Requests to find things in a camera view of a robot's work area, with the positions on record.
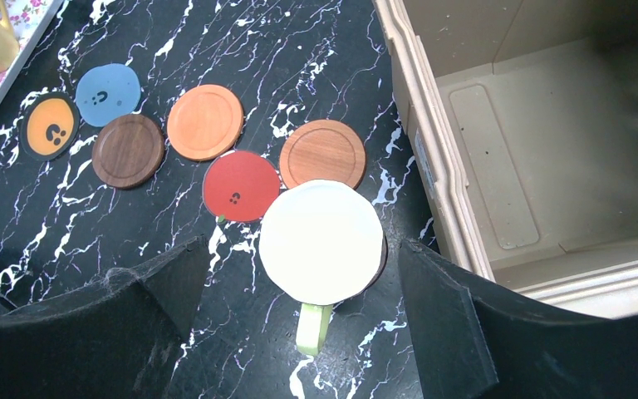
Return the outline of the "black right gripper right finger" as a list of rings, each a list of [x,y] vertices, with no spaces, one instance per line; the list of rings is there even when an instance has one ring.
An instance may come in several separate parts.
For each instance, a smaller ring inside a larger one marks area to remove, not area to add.
[[[406,239],[400,284],[426,398],[638,398],[638,314],[515,293]]]

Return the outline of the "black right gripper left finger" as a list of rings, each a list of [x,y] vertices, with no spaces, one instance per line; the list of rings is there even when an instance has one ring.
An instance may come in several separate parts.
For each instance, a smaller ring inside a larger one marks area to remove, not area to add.
[[[0,315],[0,398],[163,398],[209,268],[196,237]]]

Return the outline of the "yellow mug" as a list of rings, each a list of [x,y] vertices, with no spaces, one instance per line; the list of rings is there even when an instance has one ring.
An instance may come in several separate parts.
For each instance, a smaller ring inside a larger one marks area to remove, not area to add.
[[[385,235],[370,201],[338,181],[311,180],[280,194],[263,216],[267,276],[301,304],[297,350],[316,356],[335,304],[366,290]]]

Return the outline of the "dark brown coaster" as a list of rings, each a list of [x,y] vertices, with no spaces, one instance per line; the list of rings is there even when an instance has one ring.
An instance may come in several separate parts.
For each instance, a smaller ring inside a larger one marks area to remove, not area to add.
[[[105,184],[131,189],[146,182],[160,167],[164,137],[150,118],[120,116],[104,126],[92,150],[92,166]]]

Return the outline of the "red coaster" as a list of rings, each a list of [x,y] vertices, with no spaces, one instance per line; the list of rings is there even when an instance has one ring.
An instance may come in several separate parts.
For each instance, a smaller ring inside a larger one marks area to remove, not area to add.
[[[211,214],[232,222],[253,222],[265,215],[280,187],[271,162],[253,152],[236,150],[211,164],[202,196]]]

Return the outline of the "orange smiley coaster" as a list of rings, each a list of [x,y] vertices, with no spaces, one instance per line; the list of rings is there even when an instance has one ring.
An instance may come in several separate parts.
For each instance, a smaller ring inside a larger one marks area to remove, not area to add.
[[[54,160],[69,148],[79,125],[80,112],[66,93],[42,94],[26,110],[20,146],[34,160]]]

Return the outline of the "orange wooden coaster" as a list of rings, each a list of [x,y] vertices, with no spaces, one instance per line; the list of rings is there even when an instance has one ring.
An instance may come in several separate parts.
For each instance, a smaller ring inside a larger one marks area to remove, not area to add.
[[[167,119],[167,136],[184,158],[203,161],[221,155],[239,138],[244,123],[241,101],[228,88],[204,84],[185,92]]]

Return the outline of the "light wooden coaster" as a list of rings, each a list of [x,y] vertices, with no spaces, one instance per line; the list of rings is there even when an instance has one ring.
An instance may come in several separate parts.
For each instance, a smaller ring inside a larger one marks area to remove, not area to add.
[[[298,127],[284,143],[279,170],[288,188],[311,180],[333,180],[357,188],[366,172],[366,149],[348,125],[315,120]]]

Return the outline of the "blue grey coaster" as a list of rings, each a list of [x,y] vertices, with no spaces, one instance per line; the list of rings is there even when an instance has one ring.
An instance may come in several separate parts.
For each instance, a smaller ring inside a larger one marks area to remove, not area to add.
[[[75,103],[81,118],[94,127],[133,112],[141,98],[135,71],[120,63],[91,68],[76,86]]]

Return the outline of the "dark walnut coaster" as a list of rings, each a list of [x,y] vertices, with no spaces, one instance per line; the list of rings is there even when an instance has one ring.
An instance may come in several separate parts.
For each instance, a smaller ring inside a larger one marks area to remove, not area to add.
[[[386,236],[383,235],[383,241],[382,241],[382,247],[381,247],[381,253],[380,253],[380,265],[379,265],[379,268],[377,269],[375,275],[373,276],[372,280],[366,286],[366,289],[368,289],[371,286],[373,286],[375,284],[375,282],[380,278],[382,273],[384,272],[385,266],[387,264],[388,253],[389,253],[388,241],[387,241]]]

